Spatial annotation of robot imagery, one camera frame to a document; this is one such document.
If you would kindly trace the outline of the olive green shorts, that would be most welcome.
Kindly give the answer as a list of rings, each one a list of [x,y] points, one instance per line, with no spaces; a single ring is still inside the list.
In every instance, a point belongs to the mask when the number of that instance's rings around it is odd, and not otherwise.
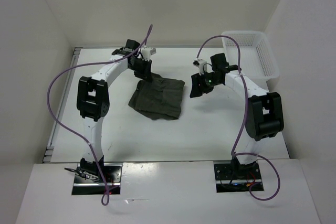
[[[152,74],[152,82],[140,80],[128,106],[151,120],[177,120],[185,82]]]

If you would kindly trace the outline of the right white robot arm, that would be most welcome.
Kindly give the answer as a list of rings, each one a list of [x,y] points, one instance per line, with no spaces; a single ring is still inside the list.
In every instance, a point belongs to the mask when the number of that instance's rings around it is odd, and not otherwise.
[[[208,94],[215,86],[224,85],[243,99],[243,125],[233,145],[230,162],[231,174],[243,178],[255,166],[257,156],[267,142],[284,129],[281,96],[244,76],[238,65],[227,62],[224,53],[215,54],[210,60],[193,61],[198,72],[191,76],[190,98]]]

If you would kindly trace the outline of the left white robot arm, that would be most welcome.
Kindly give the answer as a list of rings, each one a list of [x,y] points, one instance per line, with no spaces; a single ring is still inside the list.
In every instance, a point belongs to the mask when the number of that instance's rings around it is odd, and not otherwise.
[[[103,119],[110,108],[109,87],[128,69],[137,78],[151,82],[151,56],[155,53],[155,48],[128,39],[124,47],[112,52],[108,63],[101,69],[79,79],[76,106],[83,118],[83,135],[89,142],[80,160],[79,172],[93,182],[101,181],[105,175],[101,139]]]

